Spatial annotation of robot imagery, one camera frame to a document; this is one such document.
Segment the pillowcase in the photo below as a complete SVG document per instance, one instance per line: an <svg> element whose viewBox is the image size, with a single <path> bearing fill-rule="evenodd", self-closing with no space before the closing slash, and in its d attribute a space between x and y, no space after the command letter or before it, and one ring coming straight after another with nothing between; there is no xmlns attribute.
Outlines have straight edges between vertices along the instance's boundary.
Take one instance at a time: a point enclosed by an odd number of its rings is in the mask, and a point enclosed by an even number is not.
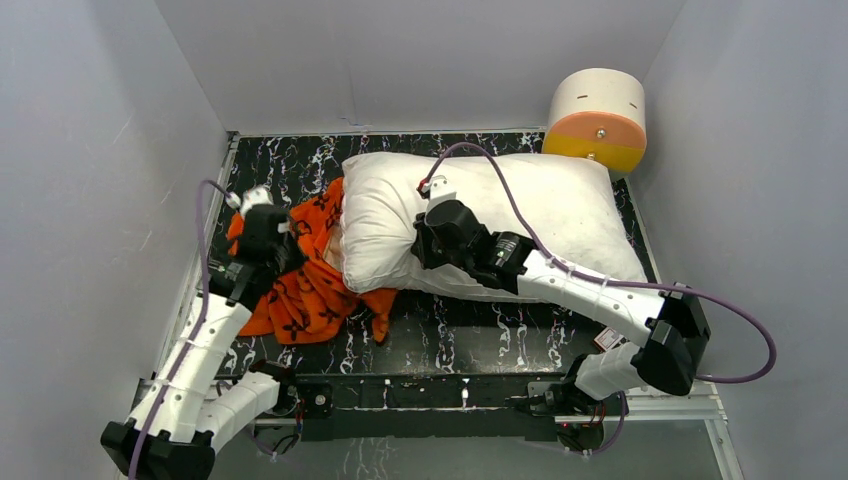
<svg viewBox="0 0 848 480"><path fill-rule="evenodd" d="M556 255L620 280L645 280L615 206L607 169L582 158L544 154L496 157L527 222ZM478 301L538 301L483 287L445 265L424 270L412 255L415 215L427 201L416 192L434 158L401 153L357 155L342 163L344 198L340 256L345 285L421 290ZM452 157L436 175L456 188L457 200L490 232L528 236L484 157Z"/></svg>

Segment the black marble table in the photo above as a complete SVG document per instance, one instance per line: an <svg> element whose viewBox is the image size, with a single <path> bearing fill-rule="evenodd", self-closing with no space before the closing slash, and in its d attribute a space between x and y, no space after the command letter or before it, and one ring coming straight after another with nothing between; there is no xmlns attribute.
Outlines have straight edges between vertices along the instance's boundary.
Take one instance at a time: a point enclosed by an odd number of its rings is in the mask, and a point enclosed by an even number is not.
<svg viewBox="0 0 848 480"><path fill-rule="evenodd" d="M242 194L255 185L266 185L276 203L294 206L322 192L342 175L341 162L360 153L390 151L436 157L460 141L482 145L495 155L532 153L541 151L542 138L539 132L244 138L228 189ZM653 279L627 186L618 181L613 187L628 239L648 278ZM226 255L224 233L231 215L224 208L218 217L213 259ZM330 381L339 388L349 383L341 379L362 376L473 376L478 379L475 381L486 376L555 378L568 370L577 355L598 352L592 340L603 329L552 305L470 302L416 291L398 295L383 344L374 342L370 324L371 313L361 308L346 319L338 336L326 343L283 346L273 335L240 337L218 374L221 378L240 376L264 358L293 367L297 375L335 379ZM358 394L350 385L345 388Z"/></svg>

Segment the orange blanket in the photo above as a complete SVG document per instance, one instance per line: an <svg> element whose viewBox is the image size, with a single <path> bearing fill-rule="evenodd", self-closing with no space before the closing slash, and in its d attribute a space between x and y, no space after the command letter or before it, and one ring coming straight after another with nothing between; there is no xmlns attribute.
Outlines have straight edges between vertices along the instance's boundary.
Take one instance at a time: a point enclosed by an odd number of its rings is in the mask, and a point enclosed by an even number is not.
<svg viewBox="0 0 848 480"><path fill-rule="evenodd" d="M380 289L356 295L344 286L342 275L323 259L330 230L338 223L342 209L342 179L333 181L327 192L307 200L291 211L300 250L307 257L300 270L287 273L256 306L253 316L239 335L265 335L273 332L286 345L329 340L339 332L344 319L359 301L374 311L374 340L383 341L389 331L389 311L397 290ZM236 213L227 238L232 240L244 229ZM235 254L238 242L230 254Z"/></svg>

